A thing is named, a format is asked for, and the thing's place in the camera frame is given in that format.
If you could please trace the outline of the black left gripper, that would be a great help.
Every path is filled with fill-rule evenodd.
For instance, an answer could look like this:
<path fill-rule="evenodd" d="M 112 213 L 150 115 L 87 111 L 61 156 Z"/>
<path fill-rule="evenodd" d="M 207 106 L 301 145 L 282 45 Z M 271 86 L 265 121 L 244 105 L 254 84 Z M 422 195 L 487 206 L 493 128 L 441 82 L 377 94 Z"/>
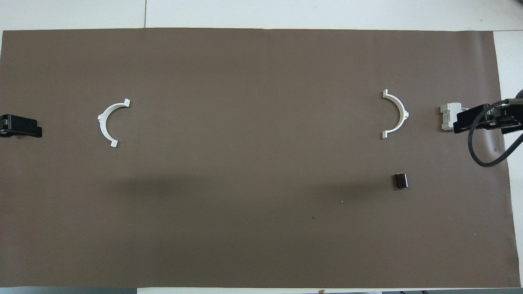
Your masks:
<path fill-rule="evenodd" d="M 35 119 L 6 114 L 1 115 L 0 126 L 1 138 L 10 138 L 12 136 L 42 137 L 42 128 Z"/>

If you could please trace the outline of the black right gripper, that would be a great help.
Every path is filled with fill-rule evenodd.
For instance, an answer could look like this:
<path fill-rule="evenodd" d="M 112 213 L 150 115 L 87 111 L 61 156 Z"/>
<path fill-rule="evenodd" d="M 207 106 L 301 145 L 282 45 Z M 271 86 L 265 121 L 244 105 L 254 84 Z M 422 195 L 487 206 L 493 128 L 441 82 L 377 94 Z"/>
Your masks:
<path fill-rule="evenodd" d="M 521 131 L 523 129 L 522 99 L 504 99 L 459 112 L 454 122 L 454 133 L 471 130 L 475 121 L 476 129 L 499 129 L 502 134 Z"/>

